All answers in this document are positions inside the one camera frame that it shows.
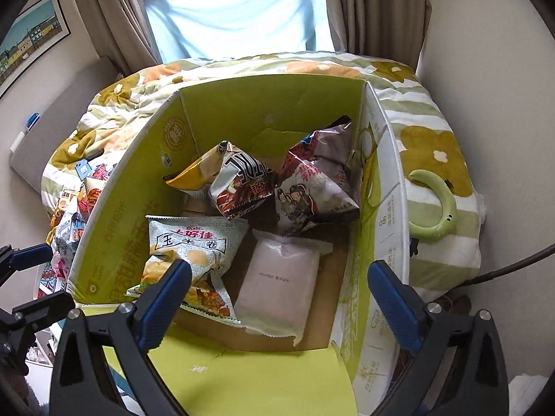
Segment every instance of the white wall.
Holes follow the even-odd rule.
[[[529,0],[430,0],[418,74],[485,194],[482,271],[555,242],[555,40]],[[491,310],[511,379],[555,367],[555,257],[467,288]]]
[[[38,0],[30,0],[31,6]],[[40,195],[9,167],[9,147],[27,117],[43,112],[74,76],[98,60],[74,0],[60,0],[71,34],[34,62],[0,98],[0,245],[44,242],[49,220]],[[36,268],[20,272],[0,288],[0,307],[32,298]]]

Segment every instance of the framed picture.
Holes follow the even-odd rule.
[[[41,0],[23,11],[0,44],[0,98],[32,63],[70,34],[59,0]]]

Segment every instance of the screw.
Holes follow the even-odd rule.
[[[488,310],[480,310],[478,315],[480,316],[480,319],[483,319],[484,321],[489,321],[491,319],[491,313]]]
[[[68,317],[70,319],[77,319],[80,315],[81,315],[81,310],[77,308],[73,308],[72,310],[69,310],[69,313],[68,313]]]
[[[133,311],[133,308],[135,308],[134,304],[132,304],[131,302],[124,302],[120,304],[120,306],[118,307],[118,311],[120,313],[127,314]]]
[[[432,314],[441,313],[441,305],[436,302],[430,302],[427,306],[428,312]]]

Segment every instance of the blue sheer cloth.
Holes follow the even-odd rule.
[[[333,51],[326,0],[145,0],[163,62]]]

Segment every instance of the bed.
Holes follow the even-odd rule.
[[[439,242],[414,246],[410,284],[430,301],[477,274],[481,264],[477,194],[445,117],[408,66],[348,53],[281,53],[229,61],[187,59],[125,77],[94,97],[75,131],[52,154],[41,184],[46,211],[53,214],[64,189],[81,188],[78,161],[103,151],[91,166],[117,165],[150,117],[179,88],[273,73],[316,73],[368,81],[392,124],[405,177],[418,168],[430,170],[445,180],[457,203],[455,232]],[[410,221],[434,225],[441,216],[439,199],[427,187],[409,180],[405,183]]]

